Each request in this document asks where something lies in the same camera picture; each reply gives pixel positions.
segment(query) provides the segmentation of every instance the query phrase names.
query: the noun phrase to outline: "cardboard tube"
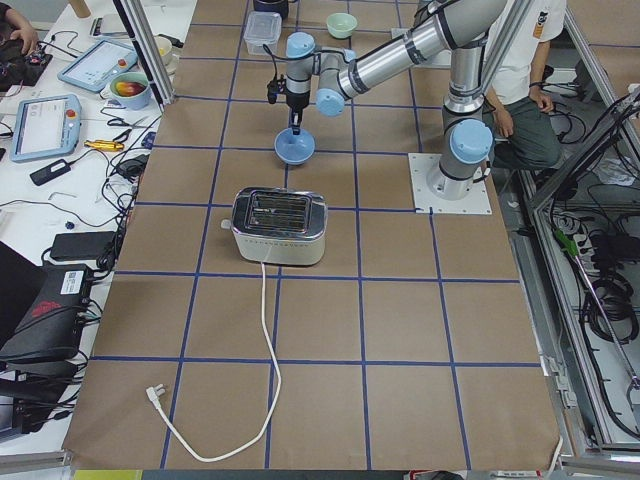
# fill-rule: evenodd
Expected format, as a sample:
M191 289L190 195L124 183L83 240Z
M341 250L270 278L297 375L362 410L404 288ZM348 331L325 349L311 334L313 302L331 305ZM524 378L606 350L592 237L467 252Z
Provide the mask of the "cardboard tube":
M89 10L84 0L69 0L69 5L71 5L78 18L87 18L91 15L91 10Z

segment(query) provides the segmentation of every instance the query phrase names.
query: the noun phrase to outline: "bowl of fruit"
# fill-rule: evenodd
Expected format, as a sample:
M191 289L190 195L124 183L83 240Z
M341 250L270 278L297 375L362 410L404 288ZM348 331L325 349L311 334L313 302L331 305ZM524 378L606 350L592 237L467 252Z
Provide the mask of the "bowl of fruit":
M131 110L146 107L151 99L149 81L144 73L122 73L111 81L109 90L118 103Z

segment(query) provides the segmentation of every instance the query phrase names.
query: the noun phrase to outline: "blue and white tablet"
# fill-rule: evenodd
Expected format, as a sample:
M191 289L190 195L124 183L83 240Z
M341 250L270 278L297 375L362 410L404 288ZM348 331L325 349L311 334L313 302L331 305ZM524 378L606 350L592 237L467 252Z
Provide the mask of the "blue and white tablet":
M138 61L133 47L104 39L58 73L58 79L91 92L99 92Z
M73 152L80 138L81 110L72 94L20 102L9 158L29 162Z

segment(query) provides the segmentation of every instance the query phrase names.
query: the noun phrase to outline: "white t-shirt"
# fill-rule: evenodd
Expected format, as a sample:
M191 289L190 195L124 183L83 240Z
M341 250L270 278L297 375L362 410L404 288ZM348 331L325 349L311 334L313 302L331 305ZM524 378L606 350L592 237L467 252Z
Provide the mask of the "white t-shirt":
M508 0L502 14L489 30L487 51L503 26L514 0ZM493 80L493 88L503 105L509 105L529 95L531 61L538 43L557 37L562 32L566 0L533 0L522 28L516 34L502 66Z

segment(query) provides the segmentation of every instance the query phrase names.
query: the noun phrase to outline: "clear plastic container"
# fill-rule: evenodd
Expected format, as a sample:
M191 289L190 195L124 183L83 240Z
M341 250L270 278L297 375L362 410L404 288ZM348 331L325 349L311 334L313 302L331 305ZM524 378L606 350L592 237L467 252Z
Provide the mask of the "clear plastic container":
M275 54L282 31L282 18L273 12L251 12L244 30L244 41L251 55L268 55L262 48L266 44Z

